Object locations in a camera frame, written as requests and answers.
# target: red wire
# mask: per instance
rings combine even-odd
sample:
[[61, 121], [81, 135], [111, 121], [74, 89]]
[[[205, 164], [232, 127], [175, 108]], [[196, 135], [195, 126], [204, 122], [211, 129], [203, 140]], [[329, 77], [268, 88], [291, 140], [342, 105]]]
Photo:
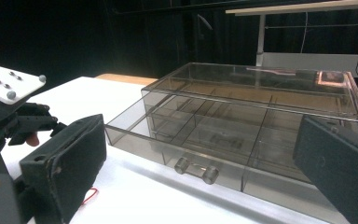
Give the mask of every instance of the red wire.
[[98, 193], [98, 190], [96, 188], [90, 188], [89, 190], [94, 190], [94, 192], [92, 192], [92, 194], [88, 198], [86, 198], [81, 205], [85, 205], [88, 200], [90, 200]]

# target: white table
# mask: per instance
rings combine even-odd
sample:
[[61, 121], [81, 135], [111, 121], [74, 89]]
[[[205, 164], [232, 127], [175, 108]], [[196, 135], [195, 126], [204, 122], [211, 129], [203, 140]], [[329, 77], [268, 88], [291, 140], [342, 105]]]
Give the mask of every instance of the white table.
[[[94, 114], [103, 114], [107, 123], [142, 97], [142, 87], [80, 77], [29, 102], [49, 105], [50, 114], [65, 124]], [[39, 133], [41, 144], [48, 135]], [[3, 149], [14, 178], [21, 174], [19, 160], [33, 150], [26, 145]], [[94, 187], [99, 194], [79, 208], [71, 223], [324, 223], [110, 146]]]

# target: transparent lid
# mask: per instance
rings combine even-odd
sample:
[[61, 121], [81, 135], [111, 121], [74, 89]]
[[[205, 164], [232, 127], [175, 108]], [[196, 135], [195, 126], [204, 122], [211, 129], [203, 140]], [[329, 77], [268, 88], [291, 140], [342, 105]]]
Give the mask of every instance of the transparent lid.
[[149, 91], [358, 121], [349, 72], [188, 63], [143, 89]]

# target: black background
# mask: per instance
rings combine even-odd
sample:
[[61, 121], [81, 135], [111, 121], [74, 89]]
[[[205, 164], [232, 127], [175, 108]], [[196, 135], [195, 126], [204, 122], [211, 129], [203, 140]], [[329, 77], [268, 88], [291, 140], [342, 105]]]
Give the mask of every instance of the black background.
[[[47, 76], [45, 91], [102, 73], [162, 77], [188, 62], [254, 65], [259, 17], [211, 3], [225, 1], [0, 1], [0, 66]], [[270, 15], [266, 25], [304, 26], [306, 16]], [[358, 23], [358, 9], [308, 13], [308, 25], [347, 23]], [[267, 29], [265, 51], [300, 52], [303, 34]], [[358, 26], [308, 28], [303, 52], [358, 54]]]

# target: clear plastic storage box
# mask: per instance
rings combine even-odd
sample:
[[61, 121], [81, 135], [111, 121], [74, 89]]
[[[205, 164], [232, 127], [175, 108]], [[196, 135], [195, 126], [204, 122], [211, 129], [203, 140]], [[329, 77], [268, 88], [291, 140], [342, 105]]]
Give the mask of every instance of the clear plastic storage box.
[[350, 73], [189, 63], [106, 124], [110, 145], [298, 212], [337, 210], [296, 168], [303, 115], [358, 133]]

